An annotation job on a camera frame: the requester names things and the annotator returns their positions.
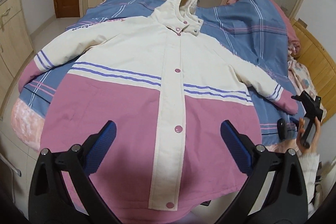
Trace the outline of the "white sleeved right forearm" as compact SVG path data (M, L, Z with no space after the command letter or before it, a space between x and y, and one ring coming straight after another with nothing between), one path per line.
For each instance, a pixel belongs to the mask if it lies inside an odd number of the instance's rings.
M299 158L307 193L307 201L310 203L314 197L315 179L319 166L319 154L302 154Z

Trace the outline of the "person's right hand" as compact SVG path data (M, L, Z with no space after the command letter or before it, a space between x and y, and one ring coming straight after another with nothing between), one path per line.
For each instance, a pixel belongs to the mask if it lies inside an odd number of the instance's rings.
M318 118L315 118L315 134L314 134L314 138L311 142L311 145L309 148L306 148L305 146L303 146L301 144L301 137L303 136L305 130L304 130L304 125L305 125L305 121L303 120L303 118L299 119L299 128L298 128L298 133L297 133L297 139L296 139L296 143L297 146L299 148L299 150L301 151L302 154L314 154L317 152L317 147L318 147L318 142L319 142L319 138L321 135L321 123L318 120Z

